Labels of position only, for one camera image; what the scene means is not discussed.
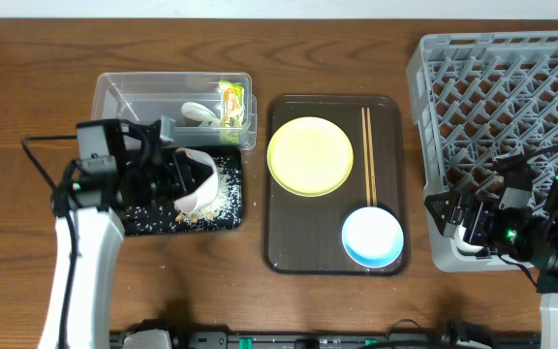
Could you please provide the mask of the white bowl with food scraps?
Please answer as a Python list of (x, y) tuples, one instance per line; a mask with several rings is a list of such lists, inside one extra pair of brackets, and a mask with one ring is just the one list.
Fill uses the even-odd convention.
[[(199, 150), (180, 147), (175, 152), (202, 152)], [(174, 201), (174, 206), (182, 213), (191, 214), (210, 205), (218, 193), (218, 171), (215, 162), (212, 166), (214, 173), (204, 184), (202, 184), (193, 194)]]

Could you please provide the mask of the white paper cup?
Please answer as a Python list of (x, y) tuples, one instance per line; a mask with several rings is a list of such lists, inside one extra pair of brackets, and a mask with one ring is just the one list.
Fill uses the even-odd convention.
[(452, 236), (457, 250), (463, 255), (477, 255), (484, 249), (482, 245), (469, 243), (467, 241), (467, 238), (469, 238), (470, 236), (471, 231), (462, 225), (458, 225), (456, 227), (455, 232)]

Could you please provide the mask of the white napkin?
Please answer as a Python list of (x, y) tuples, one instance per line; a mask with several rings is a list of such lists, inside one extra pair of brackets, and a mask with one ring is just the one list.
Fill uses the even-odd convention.
[(183, 116), (189, 120), (197, 121), (200, 127), (220, 127), (220, 117), (206, 106), (196, 102), (186, 102), (181, 107)]

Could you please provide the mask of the wooden chopstick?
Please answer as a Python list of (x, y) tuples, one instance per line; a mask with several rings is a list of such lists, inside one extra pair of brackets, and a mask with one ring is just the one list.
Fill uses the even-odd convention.
[(372, 133), (372, 118), (371, 118), (371, 110), (369, 108), (366, 109), (365, 112), (365, 125), (366, 125), (366, 132), (367, 132), (367, 150), (368, 150), (368, 165), (369, 165), (369, 174), (370, 174), (370, 201), (371, 206), (378, 206), (378, 198), (377, 198), (377, 183), (376, 183), (376, 170), (375, 170), (375, 159), (374, 159), (374, 147), (373, 147), (373, 133)]
[(369, 159), (368, 159), (368, 140), (367, 140), (367, 132), (366, 132), (365, 108), (361, 108), (361, 138), (362, 138), (362, 146), (363, 146), (366, 205), (371, 206), (370, 167), (369, 167)]

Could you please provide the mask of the light blue bowl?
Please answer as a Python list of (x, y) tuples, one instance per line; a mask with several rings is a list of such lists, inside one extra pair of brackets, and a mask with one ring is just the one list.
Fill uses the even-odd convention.
[(341, 240), (346, 254), (369, 269), (390, 266), (402, 253), (405, 242), (398, 219), (376, 206), (353, 211), (343, 223)]

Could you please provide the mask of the green orange snack wrapper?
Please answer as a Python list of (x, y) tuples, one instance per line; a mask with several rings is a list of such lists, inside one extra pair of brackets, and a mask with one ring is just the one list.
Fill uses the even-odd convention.
[(245, 115), (245, 88), (228, 80), (219, 81), (221, 94), (220, 142), (240, 145), (240, 132)]

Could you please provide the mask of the yellow plate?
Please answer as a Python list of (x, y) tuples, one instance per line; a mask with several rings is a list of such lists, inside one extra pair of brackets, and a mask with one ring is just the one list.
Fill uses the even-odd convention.
[(338, 189), (349, 177), (354, 151), (335, 123), (314, 116), (288, 121), (272, 135), (266, 151), (273, 179), (301, 197), (320, 197)]

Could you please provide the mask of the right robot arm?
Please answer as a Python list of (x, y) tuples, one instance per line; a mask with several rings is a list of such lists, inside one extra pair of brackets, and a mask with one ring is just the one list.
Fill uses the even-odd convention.
[(498, 200), (450, 191), (424, 203), (439, 234), (462, 252), (495, 251), (508, 265), (539, 271), (533, 284), (542, 296), (541, 346), (558, 348), (558, 172), (544, 204), (547, 215), (537, 216), (528, 205), (533, 190), (528, 160), (514, 155), (495, 162), (504, 187)]

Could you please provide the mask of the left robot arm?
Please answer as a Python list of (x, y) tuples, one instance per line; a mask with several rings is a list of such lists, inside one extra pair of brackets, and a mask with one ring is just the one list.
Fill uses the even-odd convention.
[(124, 119), (82, 122), (79, 157), (60, 182), (50, 180), (56, 218), (56, 266), (42, 348), (109, 347), (115, 267), (132, 206), (175, 204), (183, 213), (208, 206), (218, 192), (212, 157), (166, 148), (163, 124)]

